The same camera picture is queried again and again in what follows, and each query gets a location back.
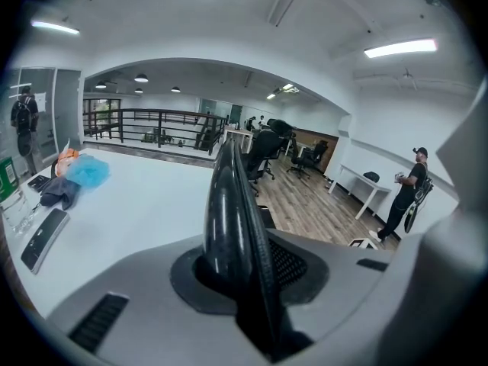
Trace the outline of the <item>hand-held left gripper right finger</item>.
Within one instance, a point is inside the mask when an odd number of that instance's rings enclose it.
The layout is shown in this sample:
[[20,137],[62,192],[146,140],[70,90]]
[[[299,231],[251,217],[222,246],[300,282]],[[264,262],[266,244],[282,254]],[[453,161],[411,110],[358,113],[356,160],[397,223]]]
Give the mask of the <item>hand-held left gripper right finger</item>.
[[249,281],[239,295],[236,322],[266,358],[289,358],[308,346],[308,338],[293,329],[281,302],[268,234],[247,179],[238,144],[234,145],[234,159],[251,262]]

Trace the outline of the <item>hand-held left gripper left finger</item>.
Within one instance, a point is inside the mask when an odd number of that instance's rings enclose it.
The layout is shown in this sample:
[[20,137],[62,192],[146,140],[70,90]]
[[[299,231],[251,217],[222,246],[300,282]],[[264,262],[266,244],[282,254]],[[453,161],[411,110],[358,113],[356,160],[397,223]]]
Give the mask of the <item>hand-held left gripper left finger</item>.
[[214,166],[207,198],[201,280],[233,300],[249,300],[255,258],[246,208],[246,175],[234,140],[227,140]]

